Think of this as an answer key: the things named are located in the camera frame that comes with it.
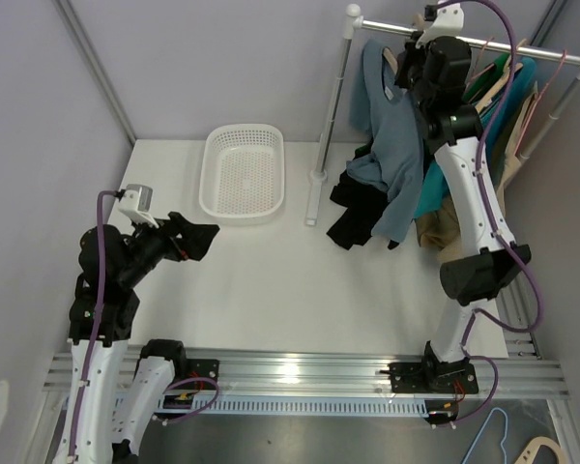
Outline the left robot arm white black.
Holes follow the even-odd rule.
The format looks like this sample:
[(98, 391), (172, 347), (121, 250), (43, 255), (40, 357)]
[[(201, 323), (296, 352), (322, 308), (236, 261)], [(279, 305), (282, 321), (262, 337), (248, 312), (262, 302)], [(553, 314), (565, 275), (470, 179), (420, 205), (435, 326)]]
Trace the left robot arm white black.
[(134, 463), (167, 388), (183, 385), (189, 361), (182, 342), (153, 339), (141, 351), (123, 401), (118, 377), (140, 300), (136, 286), (163, 260), (200, 261), (220, 229), (176, 212), (126, 235), (99, 223), (80, 240), (82, 273), (69, 312), (72, 382), (56, 463)]

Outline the green t shirt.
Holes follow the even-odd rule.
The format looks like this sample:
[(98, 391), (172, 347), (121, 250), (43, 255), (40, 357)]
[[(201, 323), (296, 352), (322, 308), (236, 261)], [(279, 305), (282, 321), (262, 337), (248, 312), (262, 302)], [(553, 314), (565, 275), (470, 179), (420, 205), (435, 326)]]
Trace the green t shirt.
[(501, 78), (509, 55), (502, 54), (492, 63), (486, 66), (464, 94), (464, 101), (468, 103), (478, 102), (487, 91)]

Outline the grey-blue t shirt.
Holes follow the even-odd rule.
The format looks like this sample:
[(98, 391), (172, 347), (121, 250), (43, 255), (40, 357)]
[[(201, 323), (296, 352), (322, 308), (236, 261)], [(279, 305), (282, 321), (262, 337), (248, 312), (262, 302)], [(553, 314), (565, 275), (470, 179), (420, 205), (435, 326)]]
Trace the grey-blue t shirt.
[(423, 142), (411, 94), (394, 83), (385, 46), (369, 40), (362, 49), (349, 124), (371, 140), (369, 152), (347, 164), (349, 176), (383, 192), (387, 206), (372, 233), (402, 243), (418, 208), (423, 181)]

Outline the black t shirt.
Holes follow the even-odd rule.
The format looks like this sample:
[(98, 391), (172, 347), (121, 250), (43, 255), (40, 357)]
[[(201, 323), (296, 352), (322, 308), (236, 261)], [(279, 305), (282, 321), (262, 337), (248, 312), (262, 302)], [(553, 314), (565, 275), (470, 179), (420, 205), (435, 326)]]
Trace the black t shirt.
[(327, 232), (339, 247), (350, 250), (363, 247), (372, 237), (372, 229), (382, 217), (392, 198), (373, 185), (362, 184), (344, 170), (330, 195), (332, 202), (344, 207), (344, 213)]

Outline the beige wooden hanger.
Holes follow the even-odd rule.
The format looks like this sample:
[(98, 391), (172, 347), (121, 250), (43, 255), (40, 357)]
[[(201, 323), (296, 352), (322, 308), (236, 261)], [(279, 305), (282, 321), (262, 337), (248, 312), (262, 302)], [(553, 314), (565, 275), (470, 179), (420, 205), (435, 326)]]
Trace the beige wooden hanger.
[[(425, 19), (424, 19), (423, 14), (416, 13), (414, 15), (412, 27), (417, 31), (420, 31), (420, 32), (424, 31)], [(397, 74), (398, 69), (399, 69), (398, 62), (397, 62), (396, 56), (392, 53), (392, 51), (389, 47), (385, 46), (383, 48), (382, 56), (385, 59), (386, 63), (388, 64), (389, 68), (391, 69), (391, 72), (393, 74)]]

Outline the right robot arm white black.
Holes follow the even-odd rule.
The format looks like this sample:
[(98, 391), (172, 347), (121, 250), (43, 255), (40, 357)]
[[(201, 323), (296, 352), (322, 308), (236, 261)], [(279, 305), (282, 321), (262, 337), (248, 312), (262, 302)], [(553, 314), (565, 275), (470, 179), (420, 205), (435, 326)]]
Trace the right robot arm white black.
[(440, 267), (448, 303), (420, 362), (389, 365), (395, 393), (477, 393), (468, 341), (480, 322), (505, 326), (496, 298), (531, 258), (502, 214), (480, 143), (479, 114), (463, 98), (471, 62), (467, 43), (448, 36), (426, 41), (419, 32), (398, 57), (395, 83), (411, 93), (421, 137), (448, 183), (462, 255)]

